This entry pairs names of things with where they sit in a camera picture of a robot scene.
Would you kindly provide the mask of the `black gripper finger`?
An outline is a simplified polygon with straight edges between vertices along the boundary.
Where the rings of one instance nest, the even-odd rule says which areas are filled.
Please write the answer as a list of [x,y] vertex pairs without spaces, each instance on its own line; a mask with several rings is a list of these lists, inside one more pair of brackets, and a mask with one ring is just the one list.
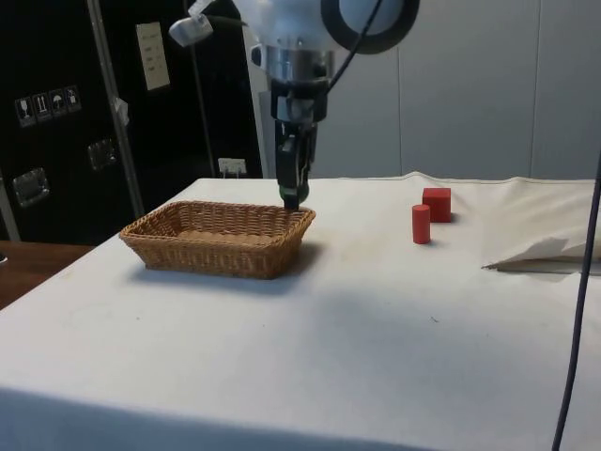
[[300,141],[297,130],[289,123],[280,122],[281,140],[276,149],[276,176],[280,197],[288,210],[300,206]]
[[300,149],[300,193],[309,193],[309,175],[311,172],[312,164],[315,160],[316,154],[316,139],[317,139],[318,126],[316,123],[312,124],[306,130],[303,130],[301,138],[301,149]]

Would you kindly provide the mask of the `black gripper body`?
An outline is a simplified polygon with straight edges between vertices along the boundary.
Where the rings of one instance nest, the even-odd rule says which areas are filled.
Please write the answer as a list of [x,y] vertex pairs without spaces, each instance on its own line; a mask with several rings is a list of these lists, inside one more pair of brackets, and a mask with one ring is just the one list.
[[309,82],[270,79],[271,116],[283,123],[312,124],[322,121],[328,110],[327,80]]

